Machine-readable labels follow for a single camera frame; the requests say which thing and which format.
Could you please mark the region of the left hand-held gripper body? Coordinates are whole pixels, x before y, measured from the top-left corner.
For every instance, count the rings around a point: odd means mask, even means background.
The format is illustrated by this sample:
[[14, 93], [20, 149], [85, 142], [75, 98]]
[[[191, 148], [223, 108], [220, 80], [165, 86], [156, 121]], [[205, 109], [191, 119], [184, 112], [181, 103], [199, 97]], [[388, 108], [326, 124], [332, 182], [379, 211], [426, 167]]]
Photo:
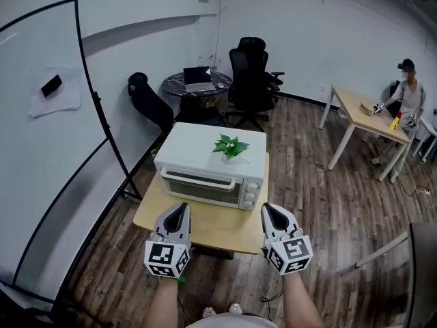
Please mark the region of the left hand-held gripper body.
[[179, 279], [191, 256], [191, 230], [171, 233], [158, 229], [145, 243], [144, 265], [152, 275]]

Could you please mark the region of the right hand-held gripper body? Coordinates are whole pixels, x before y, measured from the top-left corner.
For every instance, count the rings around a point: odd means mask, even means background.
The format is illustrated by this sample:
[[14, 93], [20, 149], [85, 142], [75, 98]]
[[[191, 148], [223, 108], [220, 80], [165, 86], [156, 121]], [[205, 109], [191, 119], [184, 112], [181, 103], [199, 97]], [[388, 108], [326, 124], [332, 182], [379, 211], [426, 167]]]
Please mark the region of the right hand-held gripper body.
[[309, 236], [298, 228], [276, 240], [266, 239], [266, 258], [279, 275], [303, 271], [313, 257]]

